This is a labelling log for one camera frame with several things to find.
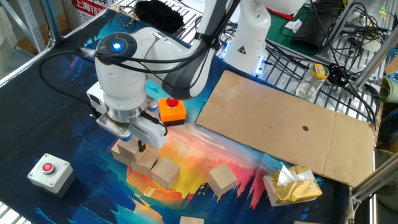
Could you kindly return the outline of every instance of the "plastic bottle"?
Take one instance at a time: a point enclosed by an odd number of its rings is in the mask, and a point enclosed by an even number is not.
[[[317,95],[328,75],[329,70],[322,64],[316,63],[312,65],[303,80],[298,84],[296,96],[303,100],[311,100]]]

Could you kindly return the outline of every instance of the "painted mat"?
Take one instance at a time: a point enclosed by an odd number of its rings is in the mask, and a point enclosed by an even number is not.
[[[118,14],[107,11],[50,54],[75,46],[95,47],[107,34],[131,33],[144,26],[137,22],[125,29]],[[38,66],[33,64],[0,88],[0,200],[33,223],[179,223],[181,216],[204,218],[206,224],[343,222],[345,186],[317,177],[321,197],[272,208],[261,178],[280,169],[280,161],[195,125],[223,70],[237,72],[220,59],[213,59],[200,96],[185,102],[186,124],[170,127],[169,140],[160,150],[160,156],[181,166],[181,175],[170,190],[115,161],[110,149],[116,138],[89,117],[89,108],[47,88],[39,79]],[[94,66],[74,55],[49,60],[44,76],[84,99],[85,91],[97,81]],[[147,92],[154,98],[168,97],[152,82]],[[76,173],[62,200],[39,192],[27,178],[46,152],[69,161]],[[218,198],[206,176],[223,162],[238,181]]]

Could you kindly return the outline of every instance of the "wooden cube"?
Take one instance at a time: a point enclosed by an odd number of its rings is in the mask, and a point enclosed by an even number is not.
[[[135,163],[137,163],[147,151],[139,151],[138,138],[134,136],[131,136],[131,139],[128,142],[119,139],[116,144],[118,145],[120,155]]]
[[[180,166],[165,156],[150,170],[151,179],[167,190],[179,176]]]
[[[146,149],[145,154],[141,157],[138,163],[131,161],[131,170],[139,174],[150,177],[150,170],[159,160],[159,151],[153,149]]]
[[[180,224],[205,224],[202,218],[181,217]]]
[[[207,175],[207,183],[217,197],[232,189],[237,180],[238,178],[226,163],[212,169]]]
[[[119,148],[118,148],[117,144],[115,144],[112,147],[111,152],[112,152],[113,159],[115,159],[115,160],[117,160],[117,161],[119,161],[119,162],[121,162],[121,163],[123,163],[123,164],[125,164],[127,166],[130,165],[130,160],[128,158],[120,155]]]

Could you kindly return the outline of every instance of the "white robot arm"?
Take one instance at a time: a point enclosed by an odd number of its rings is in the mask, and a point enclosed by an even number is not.
[[[226,49],[225,62],[251,75],[262,74],[262,61],[266,58],[265,40],[271,26],[271,16],[266,7],[292,14],[304,2],[305,0],[242,0],[238,28]]]
[[[303,2],[244,0],[234,45],[250,43],[246,54],[249,57],[239,61],[241,53],[229,54],[228,58],[233,59],[227,62],[237,67],[264,53],[265,45],[261,46],[270,23],[264,5],[275,11],[292,12]],[[97,123],[123,141],[134,135],[160,149],[167,140],[167,129],[146,113],[147,103],[153,103],[146,95],[146,81],[150,78],[178,100],[196,97],[206,84],[214,44],[218,43],[218,36],[238,4],[239,0],[206,0],[205,12],[190,48],[151,27],[103,38],[95,53],[98,83],[87,91],[93,107],[102,113]]]

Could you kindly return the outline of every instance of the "red button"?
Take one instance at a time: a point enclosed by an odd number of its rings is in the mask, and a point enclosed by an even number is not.
[[[166,105],[169,108],[175,108],[176,106],[178,106],[178,100],[173,99],[172,97],[167,98],[166,100]]]
[[[51,162],[45,163],[42,170],[44,174],[51,174],[54,171],[54,165]]]

